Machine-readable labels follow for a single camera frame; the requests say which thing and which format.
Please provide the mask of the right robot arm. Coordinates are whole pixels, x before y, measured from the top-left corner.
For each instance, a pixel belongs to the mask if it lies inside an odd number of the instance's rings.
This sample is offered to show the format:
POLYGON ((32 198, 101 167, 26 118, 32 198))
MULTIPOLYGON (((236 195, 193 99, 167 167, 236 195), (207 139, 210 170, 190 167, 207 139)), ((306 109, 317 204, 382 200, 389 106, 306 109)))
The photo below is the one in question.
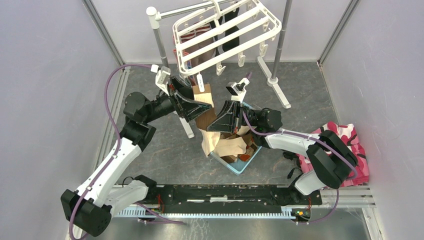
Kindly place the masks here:
POLYGON ((288 191, 289 199, 295 204, 302 204, 316 190, 325 187, 339 189, 344 181, 358 175, 358 159, 333 131, 312 134, 284 129, 278 110, 256 110, 238 101, 227 100, 206 129, 234 134, 242 126, 249 127, 258 146, 299 154, 310 161, 312 170, 298 177, 288 191))

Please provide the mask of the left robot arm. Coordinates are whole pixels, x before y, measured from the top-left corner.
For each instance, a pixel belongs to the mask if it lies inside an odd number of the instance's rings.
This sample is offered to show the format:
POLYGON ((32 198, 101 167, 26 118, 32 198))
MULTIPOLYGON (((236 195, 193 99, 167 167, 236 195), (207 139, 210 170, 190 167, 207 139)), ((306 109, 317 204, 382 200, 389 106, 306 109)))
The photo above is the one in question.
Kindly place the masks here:
POLYGON ((211 104, 196 101, 193 90, 174 77, 164 85, 163 92, 154 100, 137 91, 125 98, 125 124, 122 130, 115 130, 117 140, 111 151, 84 183, 76 190, 65 190, 61 195, 71 239, 75 239, 75 226, 86 235, 97 237, 125 208, 140 201, 151 204, 156 200, 156 183, 145 176, 138 176, 121 189, 112 191, 124 170, 151 142, 156 128, 150 122, 177 113, 189 123, 212 109, 211 104))

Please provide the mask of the brown tan striped sock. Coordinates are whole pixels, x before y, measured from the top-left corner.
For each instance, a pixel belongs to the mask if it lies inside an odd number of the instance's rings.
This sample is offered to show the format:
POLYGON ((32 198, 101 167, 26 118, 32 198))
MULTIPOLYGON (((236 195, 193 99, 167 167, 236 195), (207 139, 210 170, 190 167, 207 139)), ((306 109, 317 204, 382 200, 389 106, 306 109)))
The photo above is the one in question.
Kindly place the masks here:
POLYGON ((220 139, 213 153, 223 159, 226 163, 248 162, 253 158, 259 147, 254 142, 253 135, 233 134, 227 138, 220 139))
POLYGON ((210 155, 211 152, 216 148, 221 133, 217 131, 207 131, 207 127, 217 118, 214 109, 214 101, 212 97, 212 90, 210 84, 204 85, 204 91, 201 92, 198 85, 193 86, 194 100, 206 104, 210 104, 211 108, 206 112, 202 113, 195 119, 196 127, 200 130, 202 134, 201 147, 206 157, 210 155))

